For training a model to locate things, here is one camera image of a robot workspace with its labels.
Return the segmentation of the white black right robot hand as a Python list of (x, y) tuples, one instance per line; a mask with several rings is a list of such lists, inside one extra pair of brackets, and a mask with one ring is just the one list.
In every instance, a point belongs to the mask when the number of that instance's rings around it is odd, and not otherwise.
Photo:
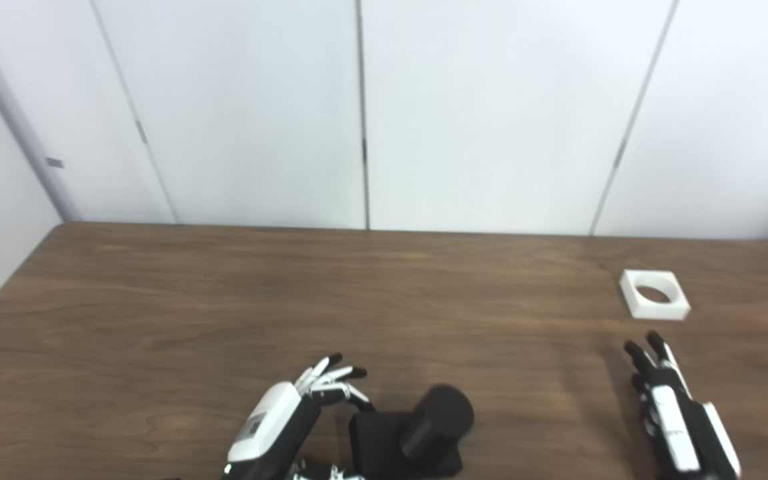
[(693, 398), (673, 350), (658, 331), (649, 331), (645, 339), (655, 357), (632, 340), (623, 349), (635, 369), (631, 385), (657, 478), (740, 479), (737, 451), (715, 405)]

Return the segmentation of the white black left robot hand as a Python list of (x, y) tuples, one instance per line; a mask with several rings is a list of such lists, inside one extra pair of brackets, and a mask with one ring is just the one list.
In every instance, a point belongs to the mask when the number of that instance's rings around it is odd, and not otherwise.
[(269, 388), (232, 442), (223, 479), (362, 479), (338, 465), (309, 461), (301, 448), (324, 407), (347, 402), (359, 412), (374, 412), (368, 396), (350, 384), (367, 370), (341, 367), (341, 353), (328, 355), (305, 369), (295, 381)]

